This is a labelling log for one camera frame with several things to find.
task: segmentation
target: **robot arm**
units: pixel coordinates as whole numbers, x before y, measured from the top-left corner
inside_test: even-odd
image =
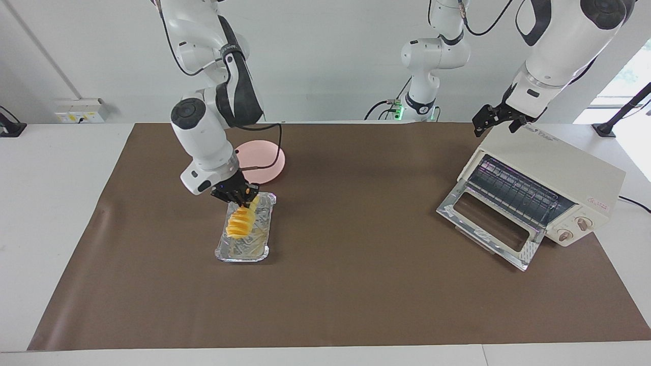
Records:
[[[432,5],[430,23],[439,36],[412,40],[402,48],[402,64],[411,71],[411,86],[400,101],[403,119],[429,119],[434,113],[440,84],[433,72],[462,67],[470,59],[470,46],[464,39],[458,2],[436,0]]]
[[[179,41],[174,52],[179,67],[208,84],[183,97],[171,122],[193,158],[181,174],[186,188],[195,195],[210,188],[222,201],[249,206],[259,186],[244,178],[225,129],[254,124],[264,112],[246,65],[245,40],[219,14],[218,1],[156,0],[168,36]]]
[[[475,135],[505,121],[511,132],[535,122],[549,103],[608,45],[633,11],[634,0],[530,0],[534,23],[518,31],[532,47],[502,103],[473,118]]]

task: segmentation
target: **silver tray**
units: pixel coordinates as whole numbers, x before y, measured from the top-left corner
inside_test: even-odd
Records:
[[[260,192],[258,196],[260,202],[255,209],[253,231],[242,239],[233,239],[226,235],[226,226],[229,224],[230,215],[238,209],[236,203],[229,203],[221,240],[215,249],[217,259],[223,262],[260,262],[269,255],[271,212],[276,204],[276,196],[268,192]]]

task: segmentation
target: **brown table mat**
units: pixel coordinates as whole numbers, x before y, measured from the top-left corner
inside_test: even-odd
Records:
[[[284,128],[270,255],[226,264],[226,204],[183,187],[169,125],[137,124],[29,350],[651,339],[594,235],[523,273],[435,213],[471,124]]]

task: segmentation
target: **tabletop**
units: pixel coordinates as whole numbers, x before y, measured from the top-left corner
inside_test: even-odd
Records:
[[[651,202],[651,183],[614,139],[601,139],[590,126],[540,125],[627,172],[622,195]],[[0,141],[0,350],[27,348],[133,125],[32,125],[19,139]],[[611,222],[598,229],[613,266],[647,324],[651,324],[651,216],[617,202]],[[95,350],[0,354],[4,364],[197,364],[329,362],[446,365],[648,364],[651,342],[543,345],[399,346],[212,350]]]

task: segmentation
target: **pink round lid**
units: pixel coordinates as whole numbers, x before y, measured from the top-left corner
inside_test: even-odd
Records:
[[[265,167],[273,163],[278,151],[278,145],[266,140],[254,140],[244,143],[236,149],[240,167]],[[265,184],[272,181],[283,171],[285,163],[284,152],[281,149],[278,161],[267,169],[244,171],[244,178],[250,183]]]

